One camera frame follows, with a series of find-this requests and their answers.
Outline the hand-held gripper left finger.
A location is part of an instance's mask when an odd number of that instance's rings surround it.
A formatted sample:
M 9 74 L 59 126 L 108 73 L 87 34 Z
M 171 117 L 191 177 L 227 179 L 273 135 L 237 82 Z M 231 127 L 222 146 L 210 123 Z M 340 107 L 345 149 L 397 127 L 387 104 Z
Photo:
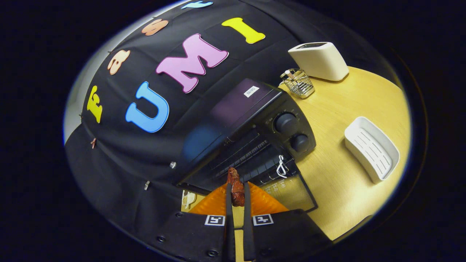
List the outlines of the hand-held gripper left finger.
M 225 215 L 172 213 L 149 242 L 153 249 L 177 262 L 234 262 L 231 185 L 225 189 Z

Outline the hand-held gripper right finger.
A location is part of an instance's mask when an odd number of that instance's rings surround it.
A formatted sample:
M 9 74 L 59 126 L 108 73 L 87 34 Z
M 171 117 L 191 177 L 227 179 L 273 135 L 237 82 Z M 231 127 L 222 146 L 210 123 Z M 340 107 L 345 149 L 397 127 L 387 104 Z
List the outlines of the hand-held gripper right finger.
M 304 210 L 286 209 L 252 183 L 244 188 L 246 261 L 303 262 L 328 247 L 327 235 Z

